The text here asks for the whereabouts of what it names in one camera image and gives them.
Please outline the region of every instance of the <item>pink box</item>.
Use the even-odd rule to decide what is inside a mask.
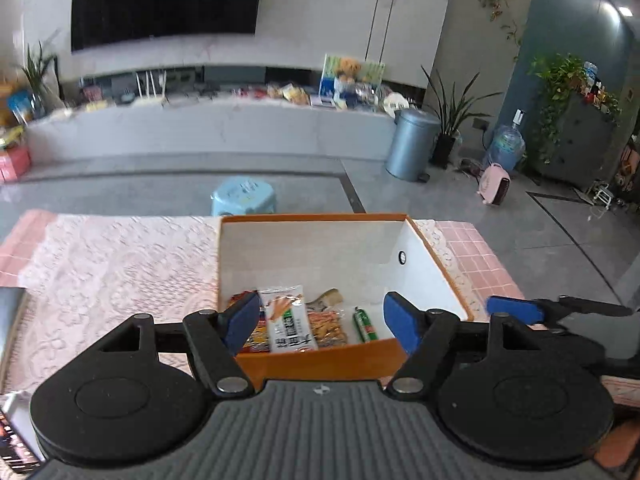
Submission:
[[[0,152],[0,182],[18,180],[30,167],[31,159],[26,146],[15,146]]]

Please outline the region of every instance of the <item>dark gray cabinet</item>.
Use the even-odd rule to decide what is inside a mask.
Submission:
[[[563,180],[585,189],[596,178],[609,148],[614,125],[580,94],[572,96],[569,107],[558,123],[560,143],[551,162],[536,164],[549,178]]]

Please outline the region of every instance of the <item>metal screw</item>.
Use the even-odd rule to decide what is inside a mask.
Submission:
[[[224,394],[239,394],[249,387],[249,383],[242,377],[225,377],[216,386]]]
[[[422,391],[424,384],[415,377],[401,377],[396,379],[392,386],[399,394],[417,394]]]

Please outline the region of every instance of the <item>pink heater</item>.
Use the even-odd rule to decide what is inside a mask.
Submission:
[[[511,179],[509,173],[502,169],[500,164],[492,164],[480,179],[480,189],[478,195],[482,195],[483,204],[500,205],[509,190]]]

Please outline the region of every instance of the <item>green plant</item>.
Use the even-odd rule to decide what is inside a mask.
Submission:
[[[506,32],[507,40],[513,41],[513,43],[515,43],[516,46],[520,48],[522,46],[522,38],[520,37],[519,31],[518,31],[518,24],[513,19],[513,16],[511,14],[509,1],[508,0],[478,0],[478,1],[480,2],[480,5],[482,5],[483,7],[491,8],[491,15],[489,17],[490,22],[494,22],[497,18],[499,18],[504,14],[504,11],[502,10],[502,6],[504,6],[509,11],[508,20],[510,21],[510,23],[503,23],[500,26],[500,28]],[[517,55],[514,56],[513,60],[516,61],[517,59],[518,59],[518,56]]]
[[[618,97],[611,92],[605,91],[602,104],[609,109],[609,116],[611,117],[611,121],[616,126],[618,126],[620,124],[620,114],[622,113],[622,108],[620,108],[620,101],[618,100]]]
[[[549,164],[559,144],[558,120],[566,112],[574,89],[586,81],[584,61],[572,54],[535,58],[529,73],[542,79],[543,85],[538,122],[527,136],[527,161]]]
[[[472,112],[471,107],[476,104],[478,101],[483,99],[487,99],[489,97],[494,97],[497,95],[501,95],[502,92],[494,92],[492,94],[483,95],[481,97],[467,97],[467,93],[471,90],[471,87],[478,79],[480,73],[478,72],[473,79],[466,85],[464,91],[460,98],[456,96],[456,84],[453,83],[453,87],[451,89],[451,94],[449,99],[447,99],[447,93],[445,92],[444,85],[442,83],[442,78],[440,74],[436,70],[436,77],[438,79],[438,86],[433,83],[433,79],[427,73],[423,66],[421,66],[424,75],[427,76],[427,80],[429,81],[429,86],[436,94],[436,98],[438,100],[438,107],[428,107],[434,111],[434,113],[438,116],[440,120],[441,132],[443,135],[451,136],[456,133],[459,129],[460,125],[472,118],[472,117],[491,117],[489,114],[483,114],[480,112]]]
[[[38,43],[38,45],[40,46],[40,51],[37,56],[34,54],[34,51],[31,50],[30,46],[27,45],[26,65],[20,68],[27,77],[27,81],[29,81],[29,85],[34,94],[42,96],[44,91],[42,79],[56,56],[53,54],[45,56],[42,52],[42,43]]]

